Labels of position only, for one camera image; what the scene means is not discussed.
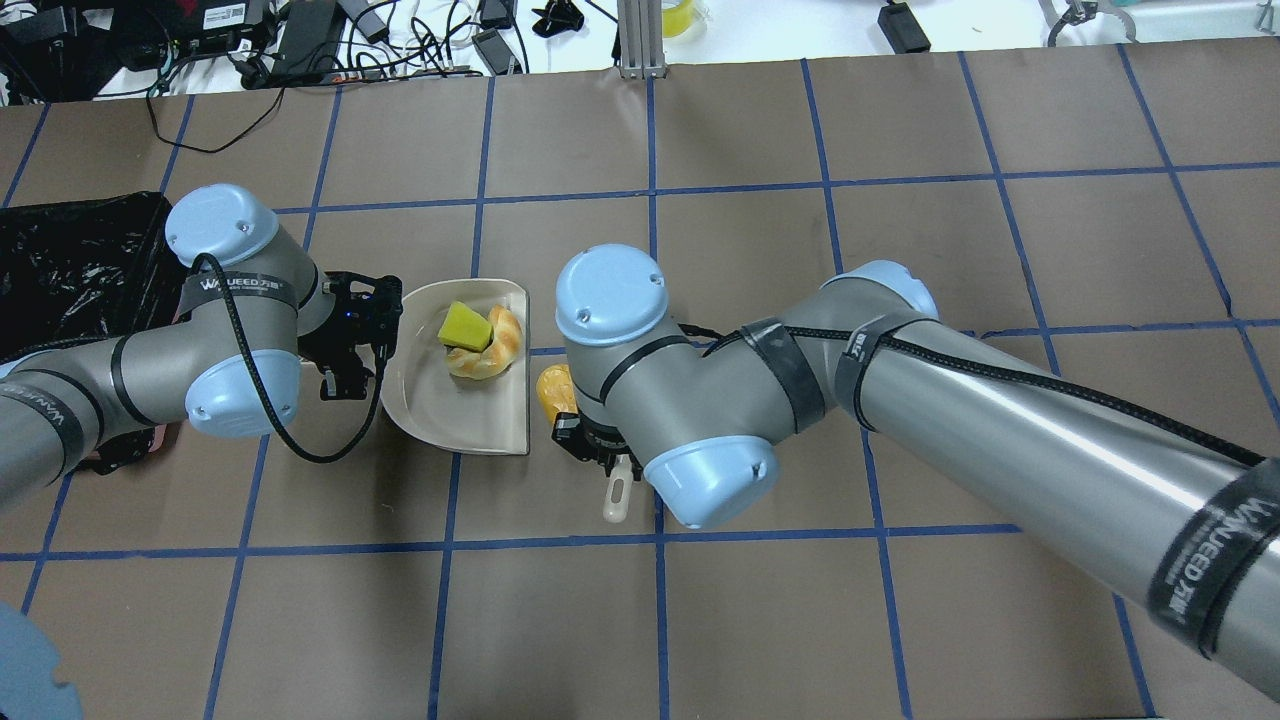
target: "white plate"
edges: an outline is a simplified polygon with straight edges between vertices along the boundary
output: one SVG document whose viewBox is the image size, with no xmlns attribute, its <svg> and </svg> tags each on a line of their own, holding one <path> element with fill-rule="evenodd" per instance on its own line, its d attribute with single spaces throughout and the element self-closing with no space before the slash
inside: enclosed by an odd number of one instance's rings
<svg viewBox="0 0 1280 720">
<path fill-rule="evenodd" d="M 486 380 L 456 378 L 435 338 L 454 300 L 488 316 L 504 305 L 520 320 L 516 360 Z M 471 455 L 529 454 L 529 293 L 503 279 L 444 281 L 404 297 L 396 355 L 387 364 L 383 407 L 406 433 Z"/>
</svg>

